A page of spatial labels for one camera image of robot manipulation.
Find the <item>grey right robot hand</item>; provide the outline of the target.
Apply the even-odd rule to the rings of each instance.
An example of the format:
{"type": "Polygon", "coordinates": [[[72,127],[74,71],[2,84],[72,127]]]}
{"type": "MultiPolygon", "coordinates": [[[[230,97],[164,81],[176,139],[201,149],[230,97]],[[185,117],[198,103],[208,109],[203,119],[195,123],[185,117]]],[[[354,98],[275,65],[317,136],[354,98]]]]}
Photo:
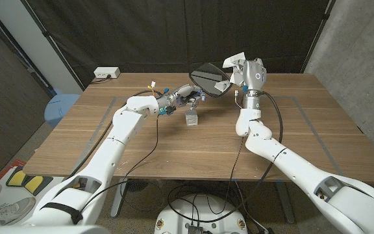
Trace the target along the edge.
{"type": "Polygon", "coordinates": [[[243,87],[242,107],[259,109],[262,87],[267,79],[267,71],[260,58],[239,59],[232,62],[233,73],[230,82],[243,87]]]}

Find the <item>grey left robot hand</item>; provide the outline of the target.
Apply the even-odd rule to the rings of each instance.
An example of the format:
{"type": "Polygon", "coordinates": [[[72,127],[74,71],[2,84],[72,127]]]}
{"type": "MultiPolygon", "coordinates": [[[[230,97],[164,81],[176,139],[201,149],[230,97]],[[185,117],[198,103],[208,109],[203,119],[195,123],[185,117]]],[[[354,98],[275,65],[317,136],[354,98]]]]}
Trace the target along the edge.
{"type": "Polygon", "coordinates": [[[158,99],[159,115],[171,115],[177,108],[189,106],[194,110],[199,101],[205,100],[204,91],[194,84],[186,84],[172,92],[162,94],[158,99]]]}

